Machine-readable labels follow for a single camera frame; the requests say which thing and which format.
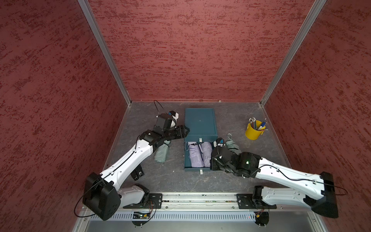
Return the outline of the purple umbrella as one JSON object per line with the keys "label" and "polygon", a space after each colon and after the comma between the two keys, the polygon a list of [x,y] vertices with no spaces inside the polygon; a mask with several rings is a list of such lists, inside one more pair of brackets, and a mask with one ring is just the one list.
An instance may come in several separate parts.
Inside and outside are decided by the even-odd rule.
{"label": "purple umbrella", "polygon": [[189,159],[191,162],[192,168],[201,168],[204,167],[201,145],[195,142],[187,143],[189,148]]}
{"label": "purple umbrella", "polygon": [[199,145],[201,150],[201,155],[203,159],[203,163],[205,167],[211,166],[211,154],[213,151],[213,147],[210,142],[204,142]]}

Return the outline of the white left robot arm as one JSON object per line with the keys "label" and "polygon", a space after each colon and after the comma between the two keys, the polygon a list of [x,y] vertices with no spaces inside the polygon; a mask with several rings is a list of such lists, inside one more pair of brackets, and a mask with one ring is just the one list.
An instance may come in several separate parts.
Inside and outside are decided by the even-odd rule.
{"label": "white left robot arm", "polygon": [[177,125],[178,118],[179,114],[175,111],[159,114],[154,128],[140,134],[135,145],[116,163],[100,174],[91,173],[86,178],[80,201],[103,221],[111,218],[119,208],[147,205],[146,188],[121,186],[129,176],[139,175],[142,161],[166,141],[183,139],[188,135],[189,128]]}

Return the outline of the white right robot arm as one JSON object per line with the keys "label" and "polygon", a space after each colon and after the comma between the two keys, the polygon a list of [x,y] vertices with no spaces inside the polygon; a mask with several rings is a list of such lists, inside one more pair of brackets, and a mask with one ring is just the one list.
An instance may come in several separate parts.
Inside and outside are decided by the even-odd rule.
{"label": "white right robot arm", "polygon": [[236,177],[257,178],[282,185],[281,188],[255,186],[243,206],[252,209],[276,209],[278,205],[311,209],[327,218],[338,218],[336,188],[330,173],[309,174],[276,164],[259,155],[242,152],[239,155],[226,147],[216,147],[211,153],[211,169]]}

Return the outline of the green umbrella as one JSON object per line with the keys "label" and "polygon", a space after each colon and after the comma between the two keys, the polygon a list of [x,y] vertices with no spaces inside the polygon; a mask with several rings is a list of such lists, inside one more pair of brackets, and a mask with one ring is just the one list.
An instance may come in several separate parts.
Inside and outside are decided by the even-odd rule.
{"label": "green umbrella", "polygon": [[155,161],[164,163],[166,161],[167,155],[169,153],[171,141],[164,141],[163,145],[161,145],[155,153]]}
{"label": "green umbrella", "polygon": [[236,155],[240,155],[242,152],[239,146],[232,140],[231,133],[227,134],[227,141],[225,142],[225,145],[229,151],[233,152]]}

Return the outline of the teal drawer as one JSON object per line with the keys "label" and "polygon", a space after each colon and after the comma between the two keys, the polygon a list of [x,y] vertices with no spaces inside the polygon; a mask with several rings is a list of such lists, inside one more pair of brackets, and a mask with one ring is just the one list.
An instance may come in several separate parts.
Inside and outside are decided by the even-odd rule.
{"label": "teal drawer", "polygon": [[194,171],[194,172],[200,172],[200,173],[203,173],[203,172],[206,172],[206,171],[211,171],[210,167],[201,167],[201,168],[192,168],[191,167],[191,162],[190,162],[190,159],[189,159],[189,148],[188,148],[188,145],[187,145],[188,142],[185,142],[185,164],[184,164],[184,169],[185,171]]}

